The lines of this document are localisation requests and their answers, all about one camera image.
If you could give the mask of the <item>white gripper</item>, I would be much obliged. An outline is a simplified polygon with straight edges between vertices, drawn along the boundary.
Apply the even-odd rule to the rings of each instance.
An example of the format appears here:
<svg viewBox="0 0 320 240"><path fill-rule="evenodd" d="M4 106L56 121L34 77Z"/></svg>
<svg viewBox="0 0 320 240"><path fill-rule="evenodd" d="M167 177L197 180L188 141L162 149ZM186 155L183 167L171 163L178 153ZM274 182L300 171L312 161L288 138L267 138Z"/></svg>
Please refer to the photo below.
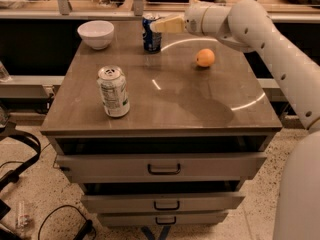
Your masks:
<svg viewBox="0 0 320 240"><path fill-rule="evenodd" d="M170 15L153 21L150 29L156 33L181 33L186 28L190 34L202 35L202 21L207 5L200 0L189 0L189 4L184 19L179 15Z"/></svg>

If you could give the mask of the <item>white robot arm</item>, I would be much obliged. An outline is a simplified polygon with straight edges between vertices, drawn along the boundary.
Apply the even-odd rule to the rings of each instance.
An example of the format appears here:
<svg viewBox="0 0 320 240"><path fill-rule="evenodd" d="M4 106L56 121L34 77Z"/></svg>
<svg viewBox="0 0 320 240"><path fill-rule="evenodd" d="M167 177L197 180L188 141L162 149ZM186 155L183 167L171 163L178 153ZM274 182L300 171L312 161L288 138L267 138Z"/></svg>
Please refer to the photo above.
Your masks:
<svg viewBox="0 0 320 240"><path fill-rule="evenodd" d="M151 30L188 31L235 50L257 52L309 132L284 166L273 240L320 240L320 67L278 31L255 0L231 7L190 0L182 16L161 18Z"/></svg>

